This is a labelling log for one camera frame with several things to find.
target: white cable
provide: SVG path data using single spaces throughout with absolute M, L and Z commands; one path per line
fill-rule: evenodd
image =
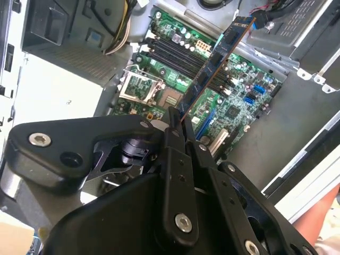
M 131 26 L 131 18 L 129 18 L 129 21 L 127 22 L 126 31 L 125 31 L 125 35 L 124 35 L 123 40 L 119 43 L 119 45 L 116 48 L 110 50 L 109 52 L 106 52 L 105 55 L 111 55 L 111 54 L 115 53 L 116 51 L 120 50 L 124 46 L 124 44 L 126 43 L 126 41 L 128 40 L 128 37 L 129 37 L 130 26 Z

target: black mounting arm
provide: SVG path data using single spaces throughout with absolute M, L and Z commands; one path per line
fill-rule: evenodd
M 77 203 L 86 179 L 132 165 L 143 174 Z M 175 108 L 151 123 L 127 115 L 16 126 L 2 171 L 1 188 L 27 221 L 50 230 L 42 255 L 316 255 L 234 164 L 217 167 Z

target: yellow wire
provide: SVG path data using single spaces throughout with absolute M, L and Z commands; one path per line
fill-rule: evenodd
M 122 22 L 121 22 L 121 25 L 119 27 L 119 30 L 118 30 L 118 33 L 116 34 L 116 38 L 118 38 L 119 34 L 121 33 L 122 31 L 122 28 L 123 28 L 123 23 L 124 23 L 124 20 L 125 20 L 125 16 L 126 16 L 126 13 L 128 12 L 128 3 L 127 1 L 125 0 L 125 4 L 124 4 L 124 13 L 123 13 L 123 17 L 122 17 Z

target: green circuit board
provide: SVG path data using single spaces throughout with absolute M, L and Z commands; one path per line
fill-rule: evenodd
M 208 48 L 215 44 L 212 39 L 185 26 L 162 10 L 154 13 L 149 29 L 157 36 L 177 43 L 178 47 L 183 48 L 189 44 L 188 52 L 202 61 L 208 58 L 209 50 L 195 47 L 198 41 L 208 45 Z M 143 52 L 140 52 L 135 64 L 138 64 L 140 70 L 162 79 L 165 88 L 156 93 L 153 104 L 141 104 L 120 98 L 115 105 L 114 114 L 140 114 L 149 120 L 160 119 L 168 106 L 175 106 L 192 80 Z M 232 86 L 228 87 L 225 93 L 206 89 L 189 115 L 195 133 L 201 133 L 199 139 L 204 139 L 208 146 L 218 137 L 222 129 L 226 129 L 229 135 L 224 144 L 227 143 L 225 152 L 229 153 L 260 113 L 269 113 L 269 102 L 282 83 L 269 72 L 257 68 L 235 54 L 230 55 L 224 68 Z M 131 79 L 126 93 L 143 100 L 150 87 L 151 83 L 148 81 Z

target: motherboard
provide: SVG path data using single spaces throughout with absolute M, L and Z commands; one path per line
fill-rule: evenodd
M 114 114 L 160 119 L 167 107 L 178 105 L 215 44 L 156 9 L 133 65 L 124 70 Z M 215 159 L 228 154 L 250 125 L 270 112 L 282 83 L 269 72 L 231 53 L 189 111 L 196 139 Z

